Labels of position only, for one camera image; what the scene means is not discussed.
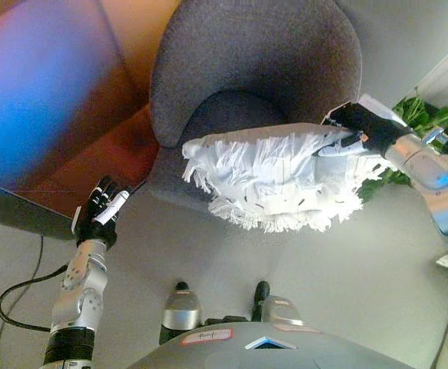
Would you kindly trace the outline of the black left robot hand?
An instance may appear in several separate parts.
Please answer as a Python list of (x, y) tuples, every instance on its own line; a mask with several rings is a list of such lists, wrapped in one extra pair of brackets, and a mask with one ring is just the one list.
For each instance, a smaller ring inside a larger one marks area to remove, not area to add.
[(77, 206), (71, 224), (76, 245), (88, 240), (99, 240), (109, 249), (117, 241), (115, 232), (119, 211), (130, 196), (111, 177), (104, 176), (91, 190), (88, 200)]

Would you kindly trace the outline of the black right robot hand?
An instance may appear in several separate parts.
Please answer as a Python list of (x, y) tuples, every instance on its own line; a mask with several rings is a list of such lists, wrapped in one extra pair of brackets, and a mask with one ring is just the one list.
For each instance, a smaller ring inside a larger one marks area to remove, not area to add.
[(323, 118), (322, 125), (342, 128), (349, 135), (322, 148), (320, 156), (340, 156), (371, 151), (384, 156), (398, 138), (411, 134), (413, 130), (397, 115), (369, 95), (362, 95), (357, 102), (346, 102)]

